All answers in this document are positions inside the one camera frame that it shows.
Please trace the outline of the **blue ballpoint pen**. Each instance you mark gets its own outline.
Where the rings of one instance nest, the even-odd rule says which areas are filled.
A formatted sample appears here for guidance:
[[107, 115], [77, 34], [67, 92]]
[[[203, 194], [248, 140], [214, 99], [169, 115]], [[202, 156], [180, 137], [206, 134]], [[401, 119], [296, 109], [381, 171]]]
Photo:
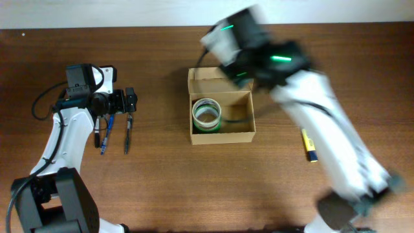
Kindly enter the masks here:
[[109, 140], [109, 135], [111, 134], [113, 124], [114, 124], [114, 114], [109, 116], [108, 126], [107, 126], [107, 129], [106, 129], [106, 132], [105, 132], [105, 137], [102, 141], [101, 148], [100, 148], [100, 155], [104, 155], [104, 153], [106, 151], [108, 140]]

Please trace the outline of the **clear black ballpoint pen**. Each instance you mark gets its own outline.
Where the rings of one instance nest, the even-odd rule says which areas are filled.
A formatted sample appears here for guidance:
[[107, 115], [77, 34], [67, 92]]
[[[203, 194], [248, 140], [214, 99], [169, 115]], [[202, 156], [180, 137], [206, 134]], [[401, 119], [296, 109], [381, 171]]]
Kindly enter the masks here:
[[133, 116], [131, 113], [129, 113], [127, 116], [127, 129], [126, 129], [125, 146], [124, 146], [125, 155], [127, 155], [129, 152], [132, 125], [133, 125]]

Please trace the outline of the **black white marker pen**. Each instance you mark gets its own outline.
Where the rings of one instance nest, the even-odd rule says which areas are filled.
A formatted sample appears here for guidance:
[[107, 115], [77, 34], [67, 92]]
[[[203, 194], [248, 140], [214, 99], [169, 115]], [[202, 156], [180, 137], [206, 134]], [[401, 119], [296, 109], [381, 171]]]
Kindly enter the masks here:
[[100, 119], [97, 118], [94, 123], [94, 147], [100, 147]]

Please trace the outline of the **brown cardboard box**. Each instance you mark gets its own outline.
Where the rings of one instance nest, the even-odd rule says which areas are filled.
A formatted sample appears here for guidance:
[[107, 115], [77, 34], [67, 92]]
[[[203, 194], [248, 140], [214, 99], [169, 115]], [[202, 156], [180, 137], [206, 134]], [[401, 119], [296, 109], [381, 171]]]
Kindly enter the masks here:
[[[190, 103], [190, 138], [193, 145], [252, 142], [256, 134], [253, 82], [239, 89], [216, 67], [190, 68], [188, 93]], [[216, 100], [222, 109], [218, 133], [197, 133], [193, 126], [192, 107], [201, 98]]]

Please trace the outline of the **green tape roll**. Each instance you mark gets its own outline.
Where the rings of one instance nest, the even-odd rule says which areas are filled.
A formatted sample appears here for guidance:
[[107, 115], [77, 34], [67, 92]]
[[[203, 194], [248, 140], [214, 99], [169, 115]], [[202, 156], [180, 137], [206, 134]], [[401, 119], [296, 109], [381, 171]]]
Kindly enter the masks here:
[[221, 120], [211, 127], [202, 126], [201, 124], [193, 120], [193, 126], [197, 133], [218, 133], [221, 128]]

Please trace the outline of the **yellow blue marker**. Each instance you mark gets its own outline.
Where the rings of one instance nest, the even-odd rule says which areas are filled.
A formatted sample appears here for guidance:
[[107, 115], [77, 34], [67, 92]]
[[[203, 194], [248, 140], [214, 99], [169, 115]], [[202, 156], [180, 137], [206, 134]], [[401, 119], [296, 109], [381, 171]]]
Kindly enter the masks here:
[[307, 158], [310, 162], [318, 162], [318, 156], [316, 154], [316, 148], [314, 146], [313, 140], [308, 136], [307, 131], [304, 128], [301, 128], [301, 135], [305, 145]]

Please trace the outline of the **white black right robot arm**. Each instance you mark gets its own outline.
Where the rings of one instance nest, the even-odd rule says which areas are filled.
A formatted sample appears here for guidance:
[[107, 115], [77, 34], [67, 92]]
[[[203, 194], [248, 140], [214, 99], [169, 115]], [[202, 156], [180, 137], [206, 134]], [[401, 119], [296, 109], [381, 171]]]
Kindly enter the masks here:
[[354, 222], [403, 187], [371, 154], [337, 100], [328, 77], [313, 68], [296, 41], [275, 43], [253, 8], [218, 21], [201, 38], [236, 86], [254, 81], [307, 130], [332, 182], [304, 232], [354, 232]]

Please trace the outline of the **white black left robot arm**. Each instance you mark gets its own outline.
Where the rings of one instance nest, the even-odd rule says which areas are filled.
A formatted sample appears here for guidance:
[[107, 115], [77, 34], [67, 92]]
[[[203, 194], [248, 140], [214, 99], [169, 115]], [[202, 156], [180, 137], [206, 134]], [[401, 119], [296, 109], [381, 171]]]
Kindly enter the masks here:
[[70, 65], [65, 73], [68, 87], [51, 107], [45, 150], [30, 175], [12, 183], [6, 231], [15, 209], [24, 232], [129, 232], [127, 225], [100, 217], [80, 167], [96, 121], [135, 111], [136, 94], [131, 87], [113, 89], [117, 70], [112, 65]]

